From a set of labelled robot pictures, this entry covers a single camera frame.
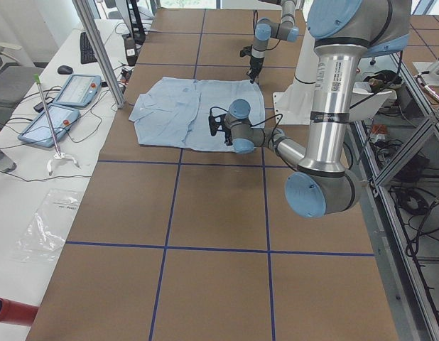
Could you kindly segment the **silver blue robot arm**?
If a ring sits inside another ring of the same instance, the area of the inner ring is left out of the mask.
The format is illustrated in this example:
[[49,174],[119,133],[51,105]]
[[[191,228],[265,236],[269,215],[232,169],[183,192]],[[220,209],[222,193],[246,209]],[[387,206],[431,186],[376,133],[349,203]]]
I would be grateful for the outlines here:
[[250,83],[255,82],[263,68],[265,53],[269,49],[269,40],[275,38],[295,42],[299,34],[295,14],[297,9],[303,7],[303,1],[283,0],[265,1],[265,3],[281,7],[281,20],[277,23],[268,18],[257,18],[257,14],[254,14],[254,41],[250,46],[246,46],[240,51],[241,57],[246,55],[250,57],[249,71],[247,72]]
[[410,1],[314,1],[306,33],[314,40],[318,63],[307,146],[280,129],[253,126],[244,99],[234,100],[225,114],[210,116],[211,134],[224,132],[236,153],[267,147],[294,166],[285,196],[298,215],[350,209],[359,199],[359,181],[340,159],[357,67],[362,58],[401,53],[408,44],[410,15]]

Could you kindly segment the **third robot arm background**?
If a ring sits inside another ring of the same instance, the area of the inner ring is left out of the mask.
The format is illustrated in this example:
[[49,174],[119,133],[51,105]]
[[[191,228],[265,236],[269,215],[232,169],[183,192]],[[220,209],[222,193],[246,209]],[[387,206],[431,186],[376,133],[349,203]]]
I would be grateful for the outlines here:
[[430,86],[439,86],[439,57],[435,62],[413,62],[417,75],[421,76],[422,83]]

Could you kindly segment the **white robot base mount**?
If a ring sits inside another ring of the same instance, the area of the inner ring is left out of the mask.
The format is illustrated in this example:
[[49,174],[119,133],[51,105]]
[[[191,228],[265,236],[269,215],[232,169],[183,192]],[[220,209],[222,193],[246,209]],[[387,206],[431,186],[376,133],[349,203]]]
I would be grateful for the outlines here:
[[315,39],[309,30],[303,37],[293,83],[285,92],[273,93],[275,113],[281,113],[281,124],[309,125],[310,113],[318,69],[318,56],[314,52]]

